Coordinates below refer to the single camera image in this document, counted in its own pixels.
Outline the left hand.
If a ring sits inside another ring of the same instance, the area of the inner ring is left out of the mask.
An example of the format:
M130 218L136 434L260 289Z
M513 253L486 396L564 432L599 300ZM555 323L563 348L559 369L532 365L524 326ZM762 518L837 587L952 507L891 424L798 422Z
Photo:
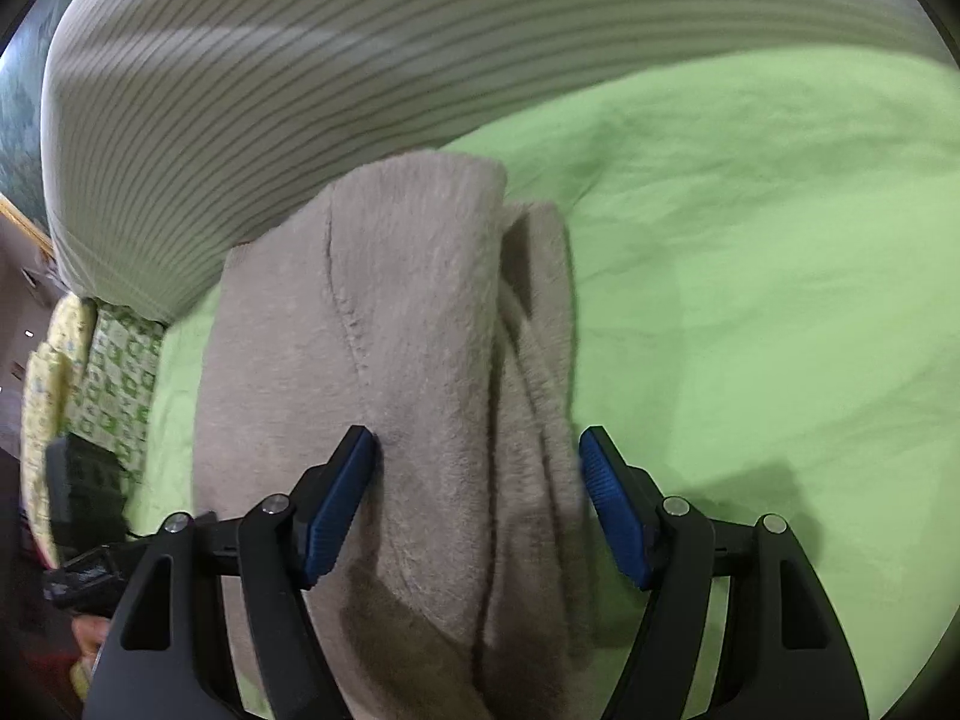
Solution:
M107 617L78 614L71 618L71 632L80 652L75 667L71 668L73 676L80 673L86 678L91 676L98 661L99 650L109 635L109 629L110 621Z

